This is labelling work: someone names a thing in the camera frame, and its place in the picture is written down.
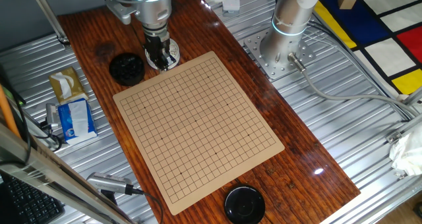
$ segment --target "yellow square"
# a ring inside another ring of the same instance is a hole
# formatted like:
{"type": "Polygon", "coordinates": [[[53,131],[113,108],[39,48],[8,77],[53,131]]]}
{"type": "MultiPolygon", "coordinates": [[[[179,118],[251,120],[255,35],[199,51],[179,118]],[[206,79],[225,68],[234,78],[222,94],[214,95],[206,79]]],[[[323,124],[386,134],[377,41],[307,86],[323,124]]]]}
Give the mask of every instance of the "yellow square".
{"type": "Polygon", "coordinates": [[[417,69],[413,72],[409,72],[406,75],[392,80],[392,82],[403,94],[410,95],[422,86],[422,70],[417,69]]]}

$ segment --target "gray hose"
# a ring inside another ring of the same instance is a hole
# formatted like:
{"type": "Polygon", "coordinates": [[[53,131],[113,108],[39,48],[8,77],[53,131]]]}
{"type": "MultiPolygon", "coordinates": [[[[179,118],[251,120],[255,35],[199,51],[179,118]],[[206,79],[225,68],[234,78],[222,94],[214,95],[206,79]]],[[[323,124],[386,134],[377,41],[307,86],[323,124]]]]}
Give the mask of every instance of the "gray hose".
{"type": "Polygon", "coordinates": [[[311,88],[321,97],[324,97],[326,99],[332,99],[332,100],[348,100],[348,99],[362,99],[362,98],[368,98],[368,99],[380,99],[389,103],[394,103],[398,107],[401,107],[402,109],[405,109],[409,111],[413,116],[417,117],[419,114],[416,113],[411,107],[403,104],[402,102],[396,101],[394,99],[385,97],[385,96],[378,96],[378,95],[355,95],[355,96],[330,96],[325,94],[324,92],[321,92],[318,90],[318,88],[315,87],[315,85],[312,83],[311,79],[308,76],[307,71],[302,72],[303,76],[305,77],[306,81],[308,81],[311,88]]]}

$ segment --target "metal mounting plate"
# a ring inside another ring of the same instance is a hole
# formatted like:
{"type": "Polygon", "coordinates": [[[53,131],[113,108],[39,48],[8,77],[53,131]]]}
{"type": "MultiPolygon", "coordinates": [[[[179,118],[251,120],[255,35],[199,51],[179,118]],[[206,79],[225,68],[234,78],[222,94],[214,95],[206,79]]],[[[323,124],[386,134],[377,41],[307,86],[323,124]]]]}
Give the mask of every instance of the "metal mounting plate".
{"type": "MultiPolygon", "coordinates": [[[[269,67],[268,64],[265,63],[264,59],[261,56],[260,44],[267,33],[268,29],[253,34],[252,36],[246,38],[243,43],[251,51],[252,55],[264,69],[268,77],[271,79],[277,79],[284,76],[285,74],[288,74],[293,70],[296,70],[296,67],[293,65],[293,63],[288,62],[287,59],[285,65],[278,63],[278,65],[280,66],[276,67],[269,67]]],[[[316,55],[308,47],[304,40],[301,40],[299,42],[299,50],[297,51],[296,56],[305,66],[316,59],[316,55]]]]}

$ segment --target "red square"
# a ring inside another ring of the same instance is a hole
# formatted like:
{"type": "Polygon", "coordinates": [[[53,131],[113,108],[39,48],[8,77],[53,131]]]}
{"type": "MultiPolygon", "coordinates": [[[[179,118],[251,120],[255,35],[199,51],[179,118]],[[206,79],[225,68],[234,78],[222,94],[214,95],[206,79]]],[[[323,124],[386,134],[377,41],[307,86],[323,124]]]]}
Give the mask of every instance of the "red square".
{"type": "Polygon", "coordinates": [[[422,26],[401,33],[397,38],[422,63],[422,26]]]}

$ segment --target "orange pole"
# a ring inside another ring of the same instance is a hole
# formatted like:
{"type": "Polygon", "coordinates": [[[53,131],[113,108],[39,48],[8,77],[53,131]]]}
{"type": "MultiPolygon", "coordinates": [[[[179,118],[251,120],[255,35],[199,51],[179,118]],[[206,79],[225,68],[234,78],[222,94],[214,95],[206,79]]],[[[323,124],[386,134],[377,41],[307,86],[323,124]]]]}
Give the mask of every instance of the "orange pole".
{"type": "Polygon", "coordinates": [[[3,87],[0,85],[0,108],[3,111],[3,115],[5,116],[6,124],[8,128],[20,138],[18,127],[16,126],[15,119],[13,118],[11,107],[9,106],[9,102],[7,101],[5,92],[3,91],[3,87]]]}

